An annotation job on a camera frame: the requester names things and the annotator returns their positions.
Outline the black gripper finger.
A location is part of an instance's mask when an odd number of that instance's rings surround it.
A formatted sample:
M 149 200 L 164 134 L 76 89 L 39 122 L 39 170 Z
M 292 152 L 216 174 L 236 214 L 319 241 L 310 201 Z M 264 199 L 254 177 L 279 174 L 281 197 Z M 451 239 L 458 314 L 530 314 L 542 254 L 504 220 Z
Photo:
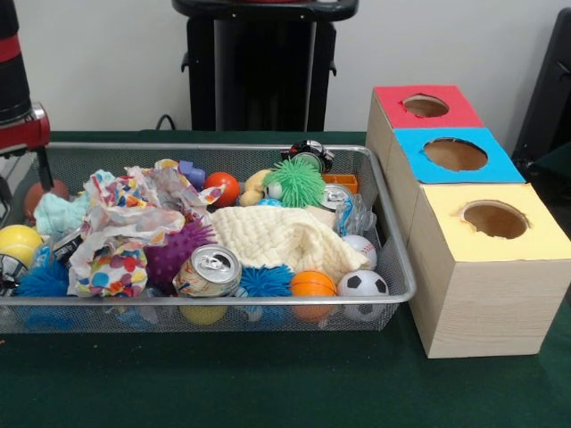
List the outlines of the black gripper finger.
M 38 176 L 39 181 L 44 191 L 51 191 L 54 187 L 54 181 L 52 178 L 49 161 L 47 157 L 47 152 L 45 147 L 36 150 L 37 161 L 38 161 Z

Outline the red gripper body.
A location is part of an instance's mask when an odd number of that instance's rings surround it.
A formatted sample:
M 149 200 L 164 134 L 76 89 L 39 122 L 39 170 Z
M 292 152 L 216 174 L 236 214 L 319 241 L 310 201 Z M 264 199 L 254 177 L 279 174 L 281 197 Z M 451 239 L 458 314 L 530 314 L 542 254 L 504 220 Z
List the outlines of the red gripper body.
M 31 104 L 22 118 L 1 124 L 1 156 L 20 156 L 48 146 L 50 122 L 41 103 Z

